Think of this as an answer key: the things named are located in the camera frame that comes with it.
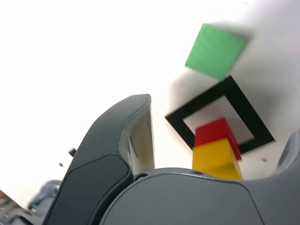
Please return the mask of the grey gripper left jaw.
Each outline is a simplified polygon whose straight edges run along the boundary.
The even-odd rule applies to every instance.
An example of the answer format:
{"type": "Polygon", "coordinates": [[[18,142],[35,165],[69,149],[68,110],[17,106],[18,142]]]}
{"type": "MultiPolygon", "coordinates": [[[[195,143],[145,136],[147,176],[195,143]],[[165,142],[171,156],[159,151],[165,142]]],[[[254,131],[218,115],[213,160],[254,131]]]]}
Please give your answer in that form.
{"type": "Polygon", "coordinates": [[[98,225],[136,175],[154,167],[151,96],[132,95],[91,125],[43,223],[98,225]]]}

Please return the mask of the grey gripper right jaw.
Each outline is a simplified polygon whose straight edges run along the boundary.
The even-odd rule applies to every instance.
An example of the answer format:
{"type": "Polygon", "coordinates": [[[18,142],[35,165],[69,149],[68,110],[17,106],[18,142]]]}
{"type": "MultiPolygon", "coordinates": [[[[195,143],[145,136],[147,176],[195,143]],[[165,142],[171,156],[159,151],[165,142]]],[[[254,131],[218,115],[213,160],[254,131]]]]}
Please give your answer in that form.
{"type": "Polygon", "coordinates": [[[159,170],[126,188],[103,225],[297,225],[300,222],[300,133],[294,132],[275,174],[223,180],[159,170]]]}

